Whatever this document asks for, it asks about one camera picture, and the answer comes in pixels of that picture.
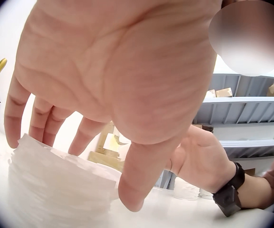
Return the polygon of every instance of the forearm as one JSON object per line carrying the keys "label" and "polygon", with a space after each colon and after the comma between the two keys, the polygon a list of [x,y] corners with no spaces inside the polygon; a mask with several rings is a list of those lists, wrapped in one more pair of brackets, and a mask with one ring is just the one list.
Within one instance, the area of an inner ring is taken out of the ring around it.
{"label": "forearm", "polygon": [[274,203],[274,189],[262,177],[245,175],[245,182],[238,189],[242,208],[265,209]]}

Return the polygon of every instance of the gray metal shelf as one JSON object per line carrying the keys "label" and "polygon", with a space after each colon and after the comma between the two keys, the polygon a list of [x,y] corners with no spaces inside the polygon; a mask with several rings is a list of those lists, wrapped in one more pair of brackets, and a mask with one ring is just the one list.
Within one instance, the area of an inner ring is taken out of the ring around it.
{"label": "gray metal shelf", "polygon": [[274,97],[205,98],[194,124],[274,122]]}
{"label": "gray metal shelf", "polygon": [[213,74],[209,90],[231,88],[233,97],[264,97],[274,84],[273,76],[248,77],[239,74]]}
{"label": "gray metal shelf", "polygon": [[258,77],[240,75],[230,69],[218,55],[209,89],[220,90],[231,87],[234,97],[266,96],[274,83],[274,70]]}
{"label": "gray metal shelf", "polygon": [[273,140],[219,141],[229,159],[274,156]]}

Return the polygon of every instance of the gold knob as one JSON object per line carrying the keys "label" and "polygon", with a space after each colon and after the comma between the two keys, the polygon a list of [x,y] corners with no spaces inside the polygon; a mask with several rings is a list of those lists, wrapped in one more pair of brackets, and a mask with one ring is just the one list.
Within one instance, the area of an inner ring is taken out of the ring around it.
{"label": "gold knob", "polygon": [[3,68],[5,67],[6,63],[7,63],[7,59],[5,59],[5,58],[0,61],[0,73],[3,70]]}

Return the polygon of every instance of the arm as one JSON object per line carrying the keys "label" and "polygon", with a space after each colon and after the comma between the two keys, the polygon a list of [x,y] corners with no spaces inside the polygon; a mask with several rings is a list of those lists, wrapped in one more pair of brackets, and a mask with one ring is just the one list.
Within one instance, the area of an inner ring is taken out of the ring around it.
{"label": "arm", "polygon": [[245,175],[244,184],[238,189],[243,208],[265,209],[274,203],[274,161],[263,177]]}
{"label": "arm", "polygon": [[267,179],[245,175],[244,184],[238,189],[242,208],[265,209],[274,203],[274,189]]}

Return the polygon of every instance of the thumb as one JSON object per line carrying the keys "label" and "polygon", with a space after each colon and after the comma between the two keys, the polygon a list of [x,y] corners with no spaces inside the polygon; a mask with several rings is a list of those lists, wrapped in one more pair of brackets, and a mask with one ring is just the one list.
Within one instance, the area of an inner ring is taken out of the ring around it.
{"label": "thumb", "polygon": [[161,175],[167,160],[182,139],[183,134],[151,145],[132,142],[119,182],[119,197],[133,212],[141,209],[143,201]]}

